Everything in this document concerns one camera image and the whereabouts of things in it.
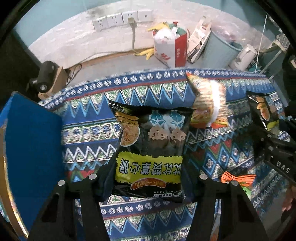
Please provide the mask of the person's right hand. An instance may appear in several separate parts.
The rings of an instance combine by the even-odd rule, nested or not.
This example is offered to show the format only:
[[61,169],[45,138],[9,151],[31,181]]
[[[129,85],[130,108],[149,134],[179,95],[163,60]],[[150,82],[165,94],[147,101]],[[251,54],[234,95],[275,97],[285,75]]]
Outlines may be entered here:
[[292,207],[292,202],[295,199],[296,196],[296,187],[295,186],[289,186],[287,188],[287,191],[285,193],[285,199],[282,204],[282,212],[289,211]]

